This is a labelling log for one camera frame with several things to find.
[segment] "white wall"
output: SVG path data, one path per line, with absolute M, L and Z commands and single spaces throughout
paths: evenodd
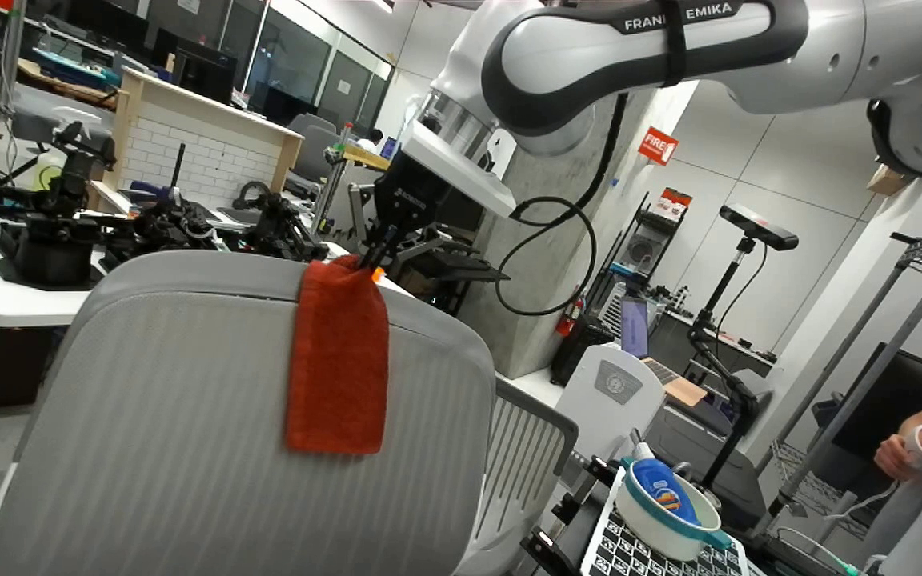
M 420 9 L 420 0 L 398 0 L 394 9 L 385 9 L 382 0 L 272 0 L 276 9 L 287 2 L 309 7 L 385 62 L 399 57 L 410 18 Z
M 665 169 L 642 191 L 681 190 L 696 198 L 686 228 L 655 270 L 655 280 L 689 286 L 689 309 L 702 309 L 737 254 L 740 230 L 718 216 L 721 206 L 749 207 L 801 237 L 795 254 L 770 254 L 766 271 L 728 316 L 725 329 L 756 348 L 780 353 L 836 263 L 876 207 L 866 191 L 873 148 L 862 101 L 797 114 L 746 114 L 725 85 L 702 84 Z M 756 248 L 718 312 L 762 263 Z
M 461 28 L 468 24 L 468 18 L 470 9 L 439 2 L 433 9 L 420 7 L 405 46 L 399 50 L 388 98 L 376 122 L 388 137 L 398 137 L 405 111 L 425 101 L 428 84 L 449 62 L 449 50 L 461 34 Z

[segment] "person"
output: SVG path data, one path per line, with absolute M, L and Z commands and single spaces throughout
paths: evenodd
M 903 420 L 901 431 L 887 436 L 873 453 L 873 464 L 895 482 L 917 478 L 912 464 L 907 461 L 907 439 L 922 425 L 922 408 Z
M 625 297 L 617 305 L 617 342 L 621 342 L 621 353 L 634 357 L 650 355 L 650 312 L 648 312 L 642 289 L 648 289 L 648 278 L 631 276 L 625 280 Z
M 895 487 L 862 545 L 863 556 L 889 554 L 922 511 L 922 471 L 907 458 L 907 439 L 912 439 L 917 425 L 922 425 L 922 408 L 903 420 L 901 431 L 887 436 L 873 451 L 873 464 Z

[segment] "metal rack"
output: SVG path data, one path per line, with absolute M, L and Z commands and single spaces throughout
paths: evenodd
M 829 357 L 829 365 L 818 372 L 817 384 L 809 386 L 808 400 L 790 414 L 785 431 L 777 436 L 776 449 L 785 446 L 786 431 L 801 422 L 801 415 L 809 408 L 809 402 L 817 400 L 817 393 L 822 390 L 822 384 L 836 373 L 838 360 L 848 355 L 850 342 L 863 334 L 863 325 L 873 320 L 876 306 L 882 305 L 882 297 L 895 289 L 895 280 L 907 271 L 920 271 L 922 276 L 922 241 L 893 232 L 893 241 L 910 244 L 910 248 L 901 256 L 895 270 L 889 271 L 889 278 L 881 286 L 881 291 L 873 295 L 873 302 L 866 305 L 866 309 L 862 312 L 862 320 L 850 325 L 850 334 L 842 339 L 842 344 L 836 348 L 836 355 Z M 777 500 L 768 505 L 766 517 L 756 526 L 751 538 L 762 538 L 777 511 L 785 505 L 790 505 L 797 487 L 808 480 L 809 468 L 817 464 L 817 453 L 844 429 L 844 422 L 850 420 L 850 414 L 862 407 L 862 400 L 873 390 L 873 384 L 882 376 L 887 365 L 895 357 L 895 353 L 903 348 L 903 342 L 910 339 L 910 334 L 920 325 L 922 320 L 922 297 L 920 305 L 910 309 L 910 316 L 903 320 L 903 325 L 895 329 L 895 337 L 882 344 L 882 353 L 876 355 L 876 360 L 866 369 L 866 373 L 854 384 L 854 390 L 848 390 L 848 400 L 842 402 L 842 408 L 836 414 L 836 420 L 829 425 L 822 425 L 822 431 L 809 440 L 808 458 L 795 468 L 795 473 L 785 480 L 785 487 L 777 489 Z

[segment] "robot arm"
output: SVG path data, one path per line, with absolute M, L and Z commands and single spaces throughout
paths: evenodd
M 379 183 L 392 216 L 376 237 L 425 221 L 445 190 L 512 214 L 481 169 L 496 127 L 553 158 L 590 135 L 600 98 L 681 76 L 725 84 L 746 111 L 871 98 L 881 161 L 922 175 L 922 0 L 484 0 Z

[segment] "office chair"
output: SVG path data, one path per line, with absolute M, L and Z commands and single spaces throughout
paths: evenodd
M 0 576 L 452 572 L 490 449 L 486 344 L 385 291 L 385 451 L 287 453 L 299 278 L 295 263 L 217 254 L 114 270 L 3 480 Z
M 579 439 L 579 425 L 520 386 L 496 381 L 494 446 L 470 545 L 455 576 L 504 576 L 521 556 Z
M 333 174 L 327 148 L 340 141 L 335 124 L 323 114 L 299 114 L 291 131 L 304 137 L 304 148 L 299 166 L 287 174 L 287 191 L 299 198 L 318 198 L 323 191 L 323 180 Z

